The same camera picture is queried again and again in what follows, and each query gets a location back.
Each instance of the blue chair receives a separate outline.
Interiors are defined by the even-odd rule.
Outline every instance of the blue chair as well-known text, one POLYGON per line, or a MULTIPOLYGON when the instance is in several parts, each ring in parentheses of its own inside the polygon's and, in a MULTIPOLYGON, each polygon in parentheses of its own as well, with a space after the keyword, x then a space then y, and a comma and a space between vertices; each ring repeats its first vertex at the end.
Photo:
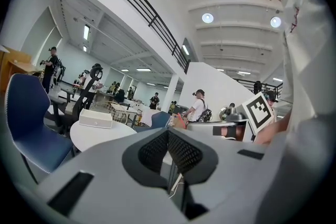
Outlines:
POLYGON ((167 127, 169 120, 170 120, 170 115, 166 112, 161 111, 159 113, 152 115, 152 126, 151 127, 135 126, 134 129, 138 133, 140 133, 140 132, 148 131, 151 129, 167 127))
POLYGON ((6 90, 6 121, 15 147, 20 151, 33 180, 27 159, 46 173, 54 171, 71 151, 72 142, 50 128, 43 118, 50 100, 39 79, 14 74, 6 90))

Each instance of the white box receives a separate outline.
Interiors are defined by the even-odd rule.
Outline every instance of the white box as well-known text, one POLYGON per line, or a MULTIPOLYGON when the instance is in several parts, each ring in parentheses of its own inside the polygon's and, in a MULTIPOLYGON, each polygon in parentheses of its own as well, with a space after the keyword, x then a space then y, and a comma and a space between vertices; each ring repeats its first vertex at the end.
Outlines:
POLYGON ((261 92, 239 105, 236 111, 249 119, 255 135, 274 118, 272 110, 261 92))
POLYGON ((83 109, 79 115, 79 124, 98 128, 112 128, 112 115, 92 110, 83 109))

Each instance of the ceiling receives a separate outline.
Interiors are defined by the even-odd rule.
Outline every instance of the ceiling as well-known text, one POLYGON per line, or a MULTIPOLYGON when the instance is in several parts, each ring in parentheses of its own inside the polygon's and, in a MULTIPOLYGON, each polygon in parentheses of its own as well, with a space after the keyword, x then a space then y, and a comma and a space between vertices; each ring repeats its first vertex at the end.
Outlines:
MULTIPOLYGON (((137 41, 128 31, 88 0, 55 0, 69 34, 69 44, 135 80, 168 86, 172 74, 158 58, 137 41), (84 25, 90 26, 89 38, 83 38, 84 25), (136 68, 150 68, 152 72, 139 72, 136 68)), ((177 91, 183 84, 178 82, 177 91)))
POLYGON ((274 16, 282 18, 278 0, 180 0, 196 28, 204 62, 233 78, 237 71, 250 72, 244 79, 258 80, 268 67, 272 52, 281 46, 281 27, 272 28, 274 16), (202 21, 211 13, 212 23, 202 21))

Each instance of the black shirt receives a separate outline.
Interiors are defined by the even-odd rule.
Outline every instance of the black shirt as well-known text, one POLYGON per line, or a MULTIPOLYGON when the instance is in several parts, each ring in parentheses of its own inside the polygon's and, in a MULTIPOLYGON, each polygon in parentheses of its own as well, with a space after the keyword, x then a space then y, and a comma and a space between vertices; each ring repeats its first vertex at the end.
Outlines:
POLYGON ((54 68, 55 68, 55 64, 57 63, 58 61, 58 58, 56 55, 52 56, 50 58, 49 61, 47 62, 52 62, 52 65, 51 66, 46 66, 45 70, 44 70, 44 75, 45 76, 49 76, 49 75, 52 75, 53 74, 53 71, 54 71, 54 68))
POLYGON ((159 99, 159 97, 153 96, 150 101, 151 101, 151 104, 149 105, 149 108, 150 109, 156 109, 156 105, 157 105, 157 103, 159 103, 160 99, 159 99))

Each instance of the round ceiling light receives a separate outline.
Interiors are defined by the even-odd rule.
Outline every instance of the round ceiling light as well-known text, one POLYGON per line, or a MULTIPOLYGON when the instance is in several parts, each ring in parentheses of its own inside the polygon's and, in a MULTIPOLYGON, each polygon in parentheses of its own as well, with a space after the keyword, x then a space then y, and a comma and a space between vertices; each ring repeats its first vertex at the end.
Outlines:
POLYGON ((202 20, 203 20, 203 22, 209 24, 209 23, 213 22, 214 16, 212 16, 212 14, 210 14, 210 13, 205 13, 202 16, 202 20))
POLYGON ((281 19, 279 17, 273 17, 271 19, 271 26, 274 28, 278 28, 281 25, 281 19))

